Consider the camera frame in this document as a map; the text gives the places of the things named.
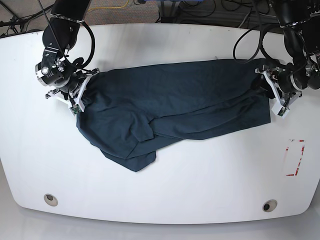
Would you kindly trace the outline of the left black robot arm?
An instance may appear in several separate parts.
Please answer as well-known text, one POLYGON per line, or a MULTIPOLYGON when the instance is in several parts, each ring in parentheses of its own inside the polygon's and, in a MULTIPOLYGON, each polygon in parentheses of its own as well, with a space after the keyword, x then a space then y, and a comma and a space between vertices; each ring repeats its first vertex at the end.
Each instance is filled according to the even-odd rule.
POLYGON ((320 2, 271 0, 269 4, 278 22, 264 27, 260 38, 275 28, 281 28, 284 46, 292 62, 280 63, 261 46, 260 51, 270 64, 262 68, 261 75, 268 84, 270 97, 276 100, 271 110, 283 117, 289 106, 302 96, 304 89, 320 88, 320 2))

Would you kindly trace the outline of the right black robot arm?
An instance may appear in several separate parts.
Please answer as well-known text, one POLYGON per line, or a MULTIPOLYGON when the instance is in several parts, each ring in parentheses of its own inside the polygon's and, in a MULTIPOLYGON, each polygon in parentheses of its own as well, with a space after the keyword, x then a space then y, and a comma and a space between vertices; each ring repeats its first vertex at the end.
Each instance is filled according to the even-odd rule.
POLYGON ((51 18, 47 19, 48 26, 42 35, 42 60, 35 66, 37 80, 43 86, 53 88, 46 93, 45 98, 56 98, 66 103, 73 115, 85 110, 83 93, 91 78, 99 73, 98 68, 87 69, 96 47, 94 34, 84 21, 90 4, 89 0, 54 2, 51 18), (89 33, 90 54, 87 60, 79 57, 70 62, 67 54, 76 44, 80 26, 84 26, 89 33))

